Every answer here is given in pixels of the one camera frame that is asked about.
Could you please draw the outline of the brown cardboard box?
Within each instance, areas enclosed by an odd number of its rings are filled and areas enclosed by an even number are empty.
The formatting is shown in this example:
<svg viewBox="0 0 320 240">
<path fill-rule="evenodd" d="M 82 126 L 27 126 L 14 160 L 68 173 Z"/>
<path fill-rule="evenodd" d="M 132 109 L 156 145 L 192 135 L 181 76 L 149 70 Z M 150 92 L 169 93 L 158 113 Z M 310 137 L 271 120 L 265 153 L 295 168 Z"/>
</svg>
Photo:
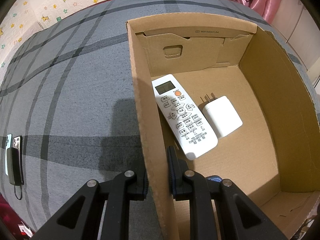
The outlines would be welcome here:
<svg viewBox="0 0 320 240">
<path fill-rule="evenodd" d="M 255 23 L 195 12 L 126 24 L 146 170 L 166 239 L 289 239 L 319 200 L 319 107 L 308 78 Z M 167 148 L 187 181 L 212 175 L 235 224 L 194 228 L 169 192 Z"/>
</svg>

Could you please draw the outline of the dark phone with wallet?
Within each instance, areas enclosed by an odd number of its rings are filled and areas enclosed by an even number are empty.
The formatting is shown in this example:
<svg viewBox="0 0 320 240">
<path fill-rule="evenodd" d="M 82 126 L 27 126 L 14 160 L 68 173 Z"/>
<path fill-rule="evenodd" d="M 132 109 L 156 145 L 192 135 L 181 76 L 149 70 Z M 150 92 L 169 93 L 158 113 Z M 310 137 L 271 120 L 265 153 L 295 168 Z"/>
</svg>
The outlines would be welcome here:
<svg viewBox="0 0 320 240">
<path fill-rule="evenodd" d="M 22 168 L 22 136 L 14 137 L 13 145 L 7 149 L 7 170 L 11 185 L 24 184 Z"/>
</svg>

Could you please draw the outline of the white air conditioner remote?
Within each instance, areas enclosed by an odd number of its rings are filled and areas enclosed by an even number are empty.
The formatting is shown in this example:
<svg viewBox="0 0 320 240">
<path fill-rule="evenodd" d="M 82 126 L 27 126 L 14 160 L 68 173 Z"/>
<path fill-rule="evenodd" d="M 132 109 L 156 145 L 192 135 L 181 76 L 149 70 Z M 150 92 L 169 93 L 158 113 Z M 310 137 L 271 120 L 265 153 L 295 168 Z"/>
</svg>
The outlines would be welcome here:
<svg viewBox="0 0 320 240">
<path fill-rule="evenodd" d="M 173 75 L 153 80 L 152 87 L 157 105 L 187 159 L 194 160 L 217 146 L 211 125 Z"/>
</svg>

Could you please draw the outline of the large white power adapter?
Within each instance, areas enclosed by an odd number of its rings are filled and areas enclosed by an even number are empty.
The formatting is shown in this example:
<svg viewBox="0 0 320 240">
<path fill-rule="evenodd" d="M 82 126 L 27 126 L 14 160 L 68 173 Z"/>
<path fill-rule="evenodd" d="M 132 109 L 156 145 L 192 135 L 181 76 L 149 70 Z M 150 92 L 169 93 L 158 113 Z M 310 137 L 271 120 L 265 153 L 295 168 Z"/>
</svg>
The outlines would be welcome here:
<svg viewBox="0 0 320 240">
<path fill-rule="evenodd" d="M 213 93 L 204 96 L 202 113 L 218 139 L 228 136 L 243 124 L 239 114 L 227 96 L 217 98 Z"/>
</svg>

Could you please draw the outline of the grey plaid bed cover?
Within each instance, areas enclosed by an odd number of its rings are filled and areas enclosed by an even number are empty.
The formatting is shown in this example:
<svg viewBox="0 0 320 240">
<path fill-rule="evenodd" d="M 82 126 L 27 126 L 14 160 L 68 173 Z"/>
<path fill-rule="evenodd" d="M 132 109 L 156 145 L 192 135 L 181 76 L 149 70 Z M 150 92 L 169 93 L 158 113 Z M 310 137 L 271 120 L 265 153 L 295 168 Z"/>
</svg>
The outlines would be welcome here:
<svg viewBox="0 0 320 240">
<path fill-rule="evenodd" d="M 1 194 L 39 231 L 73 194 L 138 160 L 149 192 L 130 239 L 189 239 L 189 204 L 169 192 L 178 143 L 152 80 L 172 74 L 202 107 L 226 96 L 242 126 L 189 162 L 230 179 L 292 237 L 319 201 L 319 103 L 298 59 L 255 11 L 229 0 L 110 0 L 36 33 L 1 85 L 1 139 L 22 137 L 23 197 Z"/>
</svg>

